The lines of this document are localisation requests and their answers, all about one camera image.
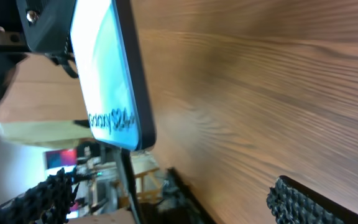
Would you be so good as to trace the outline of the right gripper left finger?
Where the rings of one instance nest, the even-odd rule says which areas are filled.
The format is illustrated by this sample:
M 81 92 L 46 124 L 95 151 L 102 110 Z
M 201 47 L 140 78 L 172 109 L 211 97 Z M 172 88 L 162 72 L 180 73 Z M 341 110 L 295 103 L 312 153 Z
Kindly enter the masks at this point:
M 60 169 L 22 195 L 0 206 L 0 224 L 68 223 L 67 215 L 75 204 L 76 171 Z

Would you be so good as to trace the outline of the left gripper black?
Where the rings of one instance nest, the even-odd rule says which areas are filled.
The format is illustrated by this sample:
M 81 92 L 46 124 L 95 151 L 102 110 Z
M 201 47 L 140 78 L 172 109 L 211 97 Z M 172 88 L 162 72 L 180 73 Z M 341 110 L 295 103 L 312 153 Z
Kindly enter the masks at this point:
M 70 66 L 75 62 L 70 40 L 75 4 L 76 0 L 0 0 L 0 102 L 29 50 L 45 55 L 69 77 L 78 77 Z

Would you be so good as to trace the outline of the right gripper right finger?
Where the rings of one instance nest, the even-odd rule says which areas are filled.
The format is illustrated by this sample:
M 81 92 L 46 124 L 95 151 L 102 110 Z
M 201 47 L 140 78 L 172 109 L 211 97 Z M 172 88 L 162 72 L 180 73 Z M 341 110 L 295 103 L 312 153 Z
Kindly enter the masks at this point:
M 266 203 L 279 224 L 358 224 L 358 214 L 281 175 Z

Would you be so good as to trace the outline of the Samsung Galaxy smartphone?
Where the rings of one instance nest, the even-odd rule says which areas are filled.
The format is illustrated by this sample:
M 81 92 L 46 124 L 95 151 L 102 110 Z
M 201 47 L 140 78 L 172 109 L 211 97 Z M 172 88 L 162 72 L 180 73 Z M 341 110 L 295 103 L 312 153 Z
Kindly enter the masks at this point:
M 70 30 L 91 132 L 129 151 L 156 142 L 131 2 L 78 0 Z

